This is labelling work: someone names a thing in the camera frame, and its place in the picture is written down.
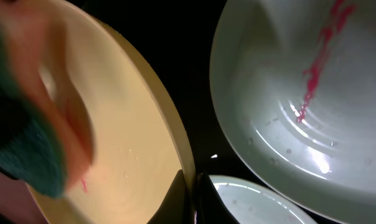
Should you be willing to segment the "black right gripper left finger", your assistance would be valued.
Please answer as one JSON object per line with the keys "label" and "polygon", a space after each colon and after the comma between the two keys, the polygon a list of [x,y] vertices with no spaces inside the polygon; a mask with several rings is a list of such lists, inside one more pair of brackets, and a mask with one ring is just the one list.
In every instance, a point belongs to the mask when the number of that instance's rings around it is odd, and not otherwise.
{"label": "black right gripper left finger", "polygon": [[176,173],[160,207],[148,224],[190,224],[190,197],[182,170]]}

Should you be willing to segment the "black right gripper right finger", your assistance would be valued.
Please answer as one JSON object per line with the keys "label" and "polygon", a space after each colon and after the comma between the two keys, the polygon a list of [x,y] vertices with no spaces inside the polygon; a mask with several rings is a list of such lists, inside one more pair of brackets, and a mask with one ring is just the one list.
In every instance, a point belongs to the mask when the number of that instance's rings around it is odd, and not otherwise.
{"label": "black right gripper right finger", "polygon": [[197,223],[238,224],[238,221],[222,202],[220,195],[207,173],[202,173],[197,176],[195,202]]}

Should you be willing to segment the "yellow plate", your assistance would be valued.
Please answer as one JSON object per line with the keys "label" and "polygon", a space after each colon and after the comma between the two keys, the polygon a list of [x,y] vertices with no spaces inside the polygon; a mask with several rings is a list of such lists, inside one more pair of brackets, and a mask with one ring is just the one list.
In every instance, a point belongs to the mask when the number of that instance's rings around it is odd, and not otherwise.
{"label": "yellow plate", "polygon": [[50,43],[65,36],[66,68],[90,118],[93,162],[63,195],[27,185],[49,223],[148,223],[179,170],[194,222],[195,165],[168,92],[142,55],[111,27],[67,1],[0,1],[0,31],[13,78],[59,133],[49,98]]}

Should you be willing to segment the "green plate with red stain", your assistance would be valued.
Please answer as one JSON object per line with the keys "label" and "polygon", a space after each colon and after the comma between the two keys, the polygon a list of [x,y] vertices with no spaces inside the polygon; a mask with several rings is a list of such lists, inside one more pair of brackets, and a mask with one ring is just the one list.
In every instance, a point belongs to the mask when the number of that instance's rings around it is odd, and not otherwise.
{"label": "green plate with red stain", "polygon": [[217,119],[266,185],[376,223],[376,0],[229,0],[210,59]]}

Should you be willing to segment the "green yellow sponge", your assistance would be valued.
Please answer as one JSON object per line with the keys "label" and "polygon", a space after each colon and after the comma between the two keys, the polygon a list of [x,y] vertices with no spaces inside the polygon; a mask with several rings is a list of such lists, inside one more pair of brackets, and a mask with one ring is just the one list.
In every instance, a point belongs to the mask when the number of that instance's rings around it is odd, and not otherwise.
{"label": "green yellow sponge", "polygon": [[69,77],[64,41],[61,35],[51,42],[45,58],[55,85],[49,98],[70,128],[59,133],[13,78],[0,31],[0,172],[52,198],[82,178],[94,155],[90,118]]}

